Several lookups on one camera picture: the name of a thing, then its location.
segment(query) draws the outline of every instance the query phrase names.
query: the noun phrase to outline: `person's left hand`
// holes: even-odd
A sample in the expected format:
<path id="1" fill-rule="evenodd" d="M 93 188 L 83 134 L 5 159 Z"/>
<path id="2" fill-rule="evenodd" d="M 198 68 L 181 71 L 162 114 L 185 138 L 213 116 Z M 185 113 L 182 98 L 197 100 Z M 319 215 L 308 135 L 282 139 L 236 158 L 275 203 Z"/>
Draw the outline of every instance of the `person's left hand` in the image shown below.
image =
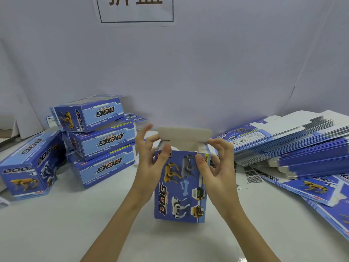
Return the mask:
<path id="1" fill-rule="evenodd" d="M 145 126 L 136 136 L 139 163 L 136 177 L 130 192 L 137 196 L 141 206 L 145 205 L 150 200 L 157 184 L 160 181 L 162 169 L 171 153 L 171 146 L 168 144 L 165 145 L 154 163 L 153 158 L 156 148 L 152 149 L 152 147 L 154 141 L 159 140 L 160 136 L 159 134 L 156 134 L 146 138 L 146 141 L 144 141 L 146 132 L 152 127 L 152 124 Z"/>

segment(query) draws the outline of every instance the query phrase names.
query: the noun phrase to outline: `hand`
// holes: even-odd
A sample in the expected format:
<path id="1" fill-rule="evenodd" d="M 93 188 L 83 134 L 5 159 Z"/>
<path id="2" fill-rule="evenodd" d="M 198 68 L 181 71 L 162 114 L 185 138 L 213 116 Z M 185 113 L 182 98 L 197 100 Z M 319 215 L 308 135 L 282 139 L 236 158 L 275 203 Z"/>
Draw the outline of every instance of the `hand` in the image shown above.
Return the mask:
<path id="1" fill-rule="evenodd" d="M 152 147 L 154 141 L 159 140 L 160 136 L 159 134 L 156 134 L 146 138 L 146 141 L 144 141 L 146 132 L 152 127 L 152 124 L 145 126 L 136 136 L 139 163 L 130 193 L 137 196 L 138 203 L 141 204 L 141 207 L 150 200 L 160 181 L 162 169 L 171 153 L 171 146 L 165 145 L 159 154 L 158 159 L 154 163 L 153 158 L 156 148 L 152 149 Z"/>
<path id="2" fill-rule="evenodd" d="M 234 172 L 234 146 L 223 139 L 209 139 L 208 144 L 218 151 L 218 156 L 211 154 L 211 160 L 216 166 L 208 166 L 201 154 L 195 156 L 207 194 L 217 211 L 226 219 L 234 209 L 241 207 L 236 188 Z"/>

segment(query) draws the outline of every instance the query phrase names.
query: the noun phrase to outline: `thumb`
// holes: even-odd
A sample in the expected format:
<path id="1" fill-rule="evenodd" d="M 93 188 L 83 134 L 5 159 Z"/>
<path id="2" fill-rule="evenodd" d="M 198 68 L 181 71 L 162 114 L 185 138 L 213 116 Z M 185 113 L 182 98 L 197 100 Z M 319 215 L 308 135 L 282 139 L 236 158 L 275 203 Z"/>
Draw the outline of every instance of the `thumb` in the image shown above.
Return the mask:
<path id="1" fill-rule="evenodd" d="M 156 162 L 154 163 L 154 168 L 156 170 L 161 171 L 167 162 L 169 156 L 171 153 L 171 145 L 165 145 L 163 149 L 161 150 L 161 153 L 159 154 L 159 157 L 157 158 Z"/>
<path id="2" fill-rule="evenodd" d="M 205 162 L 205 160 L 203 159 L 203 156 L 201 154 L 195 155 L 195 161 L 201 175 L 203 176 L 203 179 L 204 180 L 211 179 L 213 177 L 213 174 L 207 162 Z"/>

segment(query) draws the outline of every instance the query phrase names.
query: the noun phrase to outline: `table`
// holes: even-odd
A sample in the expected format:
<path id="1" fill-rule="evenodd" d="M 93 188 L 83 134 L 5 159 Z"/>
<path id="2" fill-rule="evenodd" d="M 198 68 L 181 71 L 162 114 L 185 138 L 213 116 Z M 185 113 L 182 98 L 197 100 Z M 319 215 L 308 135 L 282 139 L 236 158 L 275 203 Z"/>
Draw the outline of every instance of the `table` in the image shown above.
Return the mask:
<path id="1" fill-rule="evenodd" d="M 78 262 L 120 206 L 136 170 L 131 166 L 84 190 L 69 165 L 61 168 L 48 195 L 0 210 L 0 261 Z M 247 184 L 242 167 L 237 183 L 247 188 L 238 191 L 247 216 L 282 262 L 349 261 L 349 242 L 301 197 L 265 181 Z M 151 199 L 118 261 L 246 261 L 209 198 L 206 209 L 204 224 L 156 220 Z"/>

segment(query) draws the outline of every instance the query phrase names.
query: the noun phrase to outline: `chinese character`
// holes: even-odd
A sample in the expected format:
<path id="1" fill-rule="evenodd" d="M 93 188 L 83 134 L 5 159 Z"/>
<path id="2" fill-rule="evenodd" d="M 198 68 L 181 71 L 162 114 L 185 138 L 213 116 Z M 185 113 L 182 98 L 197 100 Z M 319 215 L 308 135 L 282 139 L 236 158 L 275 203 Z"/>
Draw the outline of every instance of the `chinese character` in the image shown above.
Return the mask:
<path id="1" fill-rule="evenodd" d="M 139 2 L 137 2 L 136 4 L 162 4 L 162 1 L 160 0 L 157 0 L 157 1 L 154 1 L 154 0 L 145 0 L 144 2 L 142 0 L 139 0 Z"/>
<path id="2" fill-rule="evenodd" d="M 119 3 L 120 3 L 120 0 L 116 0 L 116 5 L 119 5 Z M 113 5 L 114 4 L 114 0 L 111 0 L 110 2 L 109 2 L 109 5 Z"/>

